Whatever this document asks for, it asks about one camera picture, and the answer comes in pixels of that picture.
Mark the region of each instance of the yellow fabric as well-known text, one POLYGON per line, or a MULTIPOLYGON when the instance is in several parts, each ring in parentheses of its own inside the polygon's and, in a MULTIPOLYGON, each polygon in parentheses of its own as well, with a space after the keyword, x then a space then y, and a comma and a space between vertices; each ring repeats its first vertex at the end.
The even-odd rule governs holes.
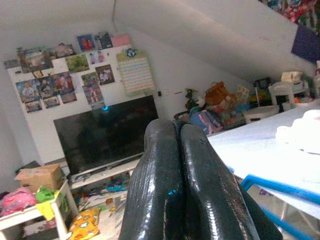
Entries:
POLYGON ((87 240, 99 233, 100 208, 91 208, 84 210, 73 219, 67 240, 87 240))
POLYGON ((54 193, 54 199, 50 201, 45 201, 42 203, 37 203, 35 206, 39 210, 40 213, 45 217, 47 221, 52 220, 55 217, 55 213, 52 210, 51 202, 55 201, 57 197, 59 196, 60 191, 56 191, 54 193))

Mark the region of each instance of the pink box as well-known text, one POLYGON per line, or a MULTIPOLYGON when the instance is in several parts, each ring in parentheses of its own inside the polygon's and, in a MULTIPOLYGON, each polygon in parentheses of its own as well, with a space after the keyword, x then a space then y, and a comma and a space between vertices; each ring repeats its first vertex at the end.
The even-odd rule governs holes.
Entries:
POLYGON ((113 47, 119 47, 123 45, 131 44, 130 37, 127 33, 121 33, 111 37, 113 47))

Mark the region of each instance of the sloped ceiling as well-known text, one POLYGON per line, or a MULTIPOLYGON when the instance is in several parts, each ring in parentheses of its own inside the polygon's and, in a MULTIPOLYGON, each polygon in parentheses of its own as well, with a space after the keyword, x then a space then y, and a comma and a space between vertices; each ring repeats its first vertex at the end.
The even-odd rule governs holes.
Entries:
MULTIPOLYGON (((0 31, 110 20, 113 3, 0 0, 0 31)), ((290 54, 296 26, 257 0, 117 0, 115 18, 244 80, 314 71, 290 54)))

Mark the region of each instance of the picture collage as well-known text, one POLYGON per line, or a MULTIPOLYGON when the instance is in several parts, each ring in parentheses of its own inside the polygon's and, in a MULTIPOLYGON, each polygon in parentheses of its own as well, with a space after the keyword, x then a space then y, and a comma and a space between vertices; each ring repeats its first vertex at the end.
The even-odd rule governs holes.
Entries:
POLYGON ((33 74, 34 79, 15 84, 27 113, 41 111, 43 105, 44 108, 50 109, 77 101, 76 93, 82 90, 93 109, 105 105, 100 86, 114 83, 115 78, 111 65, 107 64, 109 53, 103 49, 112 48, 113 42, 108 32, 83 34, 77 36, 76 40, 81 54, 76 54, 72 44, 61 42, 54 48, 40 46, 23 49, 19 47, 17 60, 6 62, 8 68, 20 65, 22 73, 33 74), (59 58, 64 58, 67 71, 56 72, 56 69, 53 69, 52 60, 59 58), (43 70, 48 69, 53 71, 44 74, 43 70), (90 69, 93 72, 80 75, 80 72, 88 72, 90 69))

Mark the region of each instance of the television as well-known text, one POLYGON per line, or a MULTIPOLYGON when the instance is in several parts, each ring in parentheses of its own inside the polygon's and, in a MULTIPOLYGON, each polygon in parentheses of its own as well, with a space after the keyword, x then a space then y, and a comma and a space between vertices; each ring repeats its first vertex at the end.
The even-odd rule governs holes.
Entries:
POLYGON ((158 118, 152 95, 54 120, 71 175, 137 159, 147 125, 158 118))

